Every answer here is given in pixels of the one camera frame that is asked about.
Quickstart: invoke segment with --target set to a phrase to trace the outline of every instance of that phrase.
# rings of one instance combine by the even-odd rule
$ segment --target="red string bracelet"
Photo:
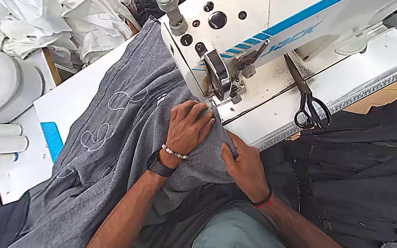
[[[261,204],[261,205],[259,205],[259,206],[254,206],[254,208],[259,209],[260,207],[264,206],[266,203],[267,203],[269,206],[272,206],[272,205],[273,205],[272,200],[269,199],[267,202],[265,202],[265,203],[263,203],[263,204]]]
[[[265,198],[264,200],[262,200],[261,202],[258,202],[258,203],[253,203],[253,202],[251,202],[251,205],[254,207],[254,208],[260,208],[260,207],[262,207],[262,206],[264,206],[266,203],[269,205],[269,206],[272,206],[272,200],[270,199],[271,197],[272,197],[272,189],[270,188],[270,184],[269,183],[267,183],[267,187],[269,188],[269,196],[267,197],[267,198]]]

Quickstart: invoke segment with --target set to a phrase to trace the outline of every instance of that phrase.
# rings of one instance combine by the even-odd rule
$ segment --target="hand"
[[[248,146],[237,135],[228,130],[226,132],[231,137],[238,152],[238,157],[234,160],[228,144],[221,144],[221,155],[228,168],[228,173],[251,202],[261,202],[268,197],[269,187],[264,176],[260,153],[257,148]]]
[[[181,155],[187,155],[201,144],[215,123],[212,110],[196,121],[197,116],[208,107],[207,103],[197,103],[193,100],[175,106],[171,110],[166,147]],[[160,151],[160,160],[163,165],[172,169],[181,161],[164,150]]]

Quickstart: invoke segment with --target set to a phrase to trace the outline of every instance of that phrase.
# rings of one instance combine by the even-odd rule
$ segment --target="right hand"
[[[228,168],[228,173],[251,202],[261,202],[269,196],[269,187],[264,176],[260,153],[257,148],[248,146],[237,135],[228,130],[226,132],[231,137],[238,152],[237,159],[234,159],[229,145],[221,144],[221,155]]]

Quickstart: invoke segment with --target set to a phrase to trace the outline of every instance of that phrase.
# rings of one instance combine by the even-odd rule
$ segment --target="gray denim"
[[[162,40],[160,24],[149,19],[72,125],[52,177],[29,190],[26,235],[10,247],[85,247],[165,143],[170,110],[189,99],[195,98]],[[197,186],[233,182],[222,142],[236,155],[217,121],[156,195],[145,225],[162,223]]]

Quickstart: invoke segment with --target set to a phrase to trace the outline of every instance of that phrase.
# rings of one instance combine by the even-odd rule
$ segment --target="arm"
[[[174,107],[171,110],[166,146],[186,155],[203,142],[215,122],[212,111],[196,121],[198,114],[206,108],[206,103],[196,101],[187,101]],[[174,169],[180,161],[180,158],[160,151],[160,162],[164,166]],[[140,233],[154,196],[166,179],[152,171],[144,172],[114,207],[87,247],[131,247]]]
[[[261,202],[269,196],[269,188],[260,153],[255,147],[248,146],[240,137],[229,131],[228,133],[239,154],[238,158],[234,160],[229,146],[222,144],[222,156],[228,167],[228,172],[252,202]],[[271,199],[272,206],[265,204],[260,209],[273,219],[281,236],[290,247],[340,248],[332,238],[286,206],[275,194],[272,194]]]

